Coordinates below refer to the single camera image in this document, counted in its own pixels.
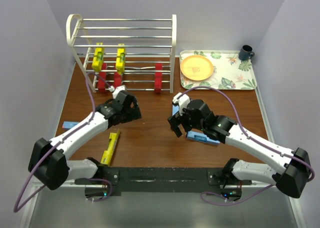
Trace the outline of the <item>yellow toothpaste box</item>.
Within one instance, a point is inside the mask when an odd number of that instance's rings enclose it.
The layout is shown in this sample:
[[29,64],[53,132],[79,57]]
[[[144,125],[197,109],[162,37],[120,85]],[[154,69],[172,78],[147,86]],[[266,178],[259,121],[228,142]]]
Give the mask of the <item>yellow toothpaste box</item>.
[[100,163],[103,165],[107,165],[108,167],[111,165],[111,161],[113,158],[114,151],[117,147],[118,139],[121,134],[121,131],[118,129],[117,132],[111,132],[109,134],[108,146],[107,149],[104,150]]
[[104,47],[102,47],[102,42],[97,42],[96,45],[97,47],[94,49],[91,67],[96,73],[99,73],[102,70],[102,66],[104,63],[105,51]]
[[115,69],[119,74],[123,74],[125,71],[126,62],[126,48],[124,43],[120,43],[117,48]]

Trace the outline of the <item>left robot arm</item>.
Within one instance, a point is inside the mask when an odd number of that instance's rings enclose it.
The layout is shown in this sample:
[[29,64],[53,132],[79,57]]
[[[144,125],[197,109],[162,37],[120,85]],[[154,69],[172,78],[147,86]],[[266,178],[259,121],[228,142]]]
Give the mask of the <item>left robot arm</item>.
[[50,190],[64,182],[87,179],[99,184],[104,172],[98,161],[86,158],[70,160],[85,143],[112,126],[138,120],[142,117],[137,98],[121,90],[93,111],[80,123],[50,140],[41,138],[34,144],[28,171]]

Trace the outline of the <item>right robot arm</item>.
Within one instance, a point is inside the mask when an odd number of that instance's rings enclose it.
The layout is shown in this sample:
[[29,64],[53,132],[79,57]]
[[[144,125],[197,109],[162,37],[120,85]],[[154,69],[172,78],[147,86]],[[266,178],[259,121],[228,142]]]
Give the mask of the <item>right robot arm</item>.
[[178,111],[167,120],[177,137],[185,132],[199,130],[211,140],[231,145],[258,158],[261,163],[231,158],[222,170],[223,180],[230,185],[251,180],[276,186],[283,194],[300,198],[312,175],[309,154],[302,148],[292,150],[274,144],[225,116],[215,115],[201,99],[187,95],[173,98]]

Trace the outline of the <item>red toothpaste box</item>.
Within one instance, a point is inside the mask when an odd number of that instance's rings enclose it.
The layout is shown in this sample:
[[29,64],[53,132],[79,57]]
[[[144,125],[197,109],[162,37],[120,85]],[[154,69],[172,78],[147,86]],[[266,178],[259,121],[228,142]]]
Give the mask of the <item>red toothpaste box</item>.
[[117,71],[114,73],[114,81],[113,81],[113,86],[115,88],[120,87],[123,82],[123,76],[122,74],[119,74]]
[[163,64],[155,64],[155,74],[154,74],[154,92],[160,94],[162,92],[162,70]]
[[98,82],[97,82],[97,88],[100,93],[106,92],[106,83],[104,82],[104,80],[107,77],[106,69],[107,69],[107,64],[103,63],[101,67],[101,71],[99,72],[100,77],[98,78]]

